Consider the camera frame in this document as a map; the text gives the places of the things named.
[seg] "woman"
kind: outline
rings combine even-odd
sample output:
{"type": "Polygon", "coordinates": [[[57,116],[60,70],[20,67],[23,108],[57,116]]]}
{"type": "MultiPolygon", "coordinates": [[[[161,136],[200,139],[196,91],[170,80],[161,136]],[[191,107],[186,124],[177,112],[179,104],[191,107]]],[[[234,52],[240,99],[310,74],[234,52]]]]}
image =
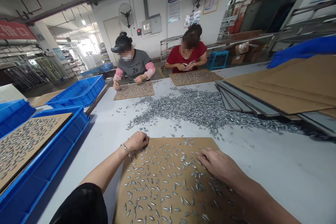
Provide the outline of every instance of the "woman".
{"type": "Polygon", "coordinates": [[[128,76],[129,84],[148,81],[155,73],[154,64],[148,54],[145,51],[134,49],[132,38],[127,37],[126,32],[120,33],[115,44],[111,51],[118,53],[120,59],[113,78],[114,89],[120,89],[118,82],[123,77],[124,72],[128,76]]]}
{"type": "MultiPolygon", "coordinates": [[[[84,178],[59,207],[50,224],[107,224],[103,193],[124,158],[130,152],[144,148],[148,142],[149,139],[145,133],[135,132],[84,178]]],[[[249,206],[265,219],[262,223],[300,223],[260,184],[249,178],[232,158],[220,150],[201,149],[197,159],[216,178],[243,197],[249,206]]]]}
{"type": "Polygon", "coordinates": [[[207,47],[200,41],[202,28],[193,24],[183,35],[181,45],[175,46],[170,52],[166,69],[173,69],[173,74],[197,70],[197,66],[207,63],[207,47]]]}

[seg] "gray t-shirt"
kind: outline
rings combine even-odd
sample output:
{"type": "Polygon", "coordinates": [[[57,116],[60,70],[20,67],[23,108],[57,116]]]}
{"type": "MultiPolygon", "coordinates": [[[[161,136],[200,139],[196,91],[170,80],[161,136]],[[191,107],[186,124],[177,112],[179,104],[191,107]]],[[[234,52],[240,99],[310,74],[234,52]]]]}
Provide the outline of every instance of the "gray t-shirt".
{"type": "Polygon", "coordinates": [[[146,72],[145,65],[152,60],[145,51],[134,49],[134,57],[132,61],[119,60],[118,68],[128,75],[128,80],[132,81],[136,77],[146,72]]]}

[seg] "electrical box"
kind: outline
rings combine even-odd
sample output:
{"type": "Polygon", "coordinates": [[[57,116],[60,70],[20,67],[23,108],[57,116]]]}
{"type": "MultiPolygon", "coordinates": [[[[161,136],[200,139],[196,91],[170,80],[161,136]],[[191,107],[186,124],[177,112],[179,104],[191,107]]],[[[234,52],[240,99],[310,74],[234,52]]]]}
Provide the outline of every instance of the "electrical box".
{"type": "Polygon", "coordinates": [[[150,19],[142,21],[142,30],[144,34],[152,32],[152,26],[150,23],[151,23],[150,19]]]}
{"type": "Polygon", "coordinates": [[[162,31],[160,14],[153,15],[148,20],[142,21],[142,30],[144,34],[159,33],[162,31]]]}
{"type": "Polygon", "coordinates": [[[161,16],[156,16],[152,18],[151,20],[151,25],[152,25],[152,34],[159,33],[161,32],[161,16]]]}

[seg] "face mask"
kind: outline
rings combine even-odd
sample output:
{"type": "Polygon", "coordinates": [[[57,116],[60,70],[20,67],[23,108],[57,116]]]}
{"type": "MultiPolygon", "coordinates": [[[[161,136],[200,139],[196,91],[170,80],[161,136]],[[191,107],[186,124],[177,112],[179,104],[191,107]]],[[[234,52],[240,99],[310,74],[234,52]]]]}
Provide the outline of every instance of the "face mask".
{"type": "Polygon", "coordinates": [[[123,61],[131,61],[132,60],[132,54],[128,54],[127,56],[121,57],[123,61]]]}

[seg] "work table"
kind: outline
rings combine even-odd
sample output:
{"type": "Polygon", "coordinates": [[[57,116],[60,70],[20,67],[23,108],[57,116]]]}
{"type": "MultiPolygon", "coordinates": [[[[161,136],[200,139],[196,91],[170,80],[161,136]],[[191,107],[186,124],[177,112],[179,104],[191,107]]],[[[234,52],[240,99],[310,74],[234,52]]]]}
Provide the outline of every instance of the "work table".
{"type": "MultiPolygon", "coordinates": [[[[260,71],[265,63],[215,70],[229,78],[260,71]]],[[[154,99],[169,93],[178,94],[170,78],[153,81],[154,99]]],[[[215,92],[214,82],[180,86],[180,88],[215,92]]],[[[136,102],[143,97],[113,101],[116,91],[109,88],[90,114],[91,122],[76,143],[47,191],[35,207],[27,223],[49,223],[65,198],[81,180],[107,156],[114,152],[140,127],[146,127],[153,138],[212,137],[209,130],[188,121],[181,121],[175,132],[171,120],[157,119],[127,129],[127,124],[140,115],[147,105],[136,102]]],[[[336,203],[336,145],[315,141],[307,136],[284,132],[279,135],[261,129],[241,128],[238,125],[219,128],[225,142],[215,140],[218,147],[231,156],[239,167],[259,182],[283,207],[302,223],[335,223],[336,203]]],[[[121,167],[104,193],[109,223],[112,222],[121,167]]]]}

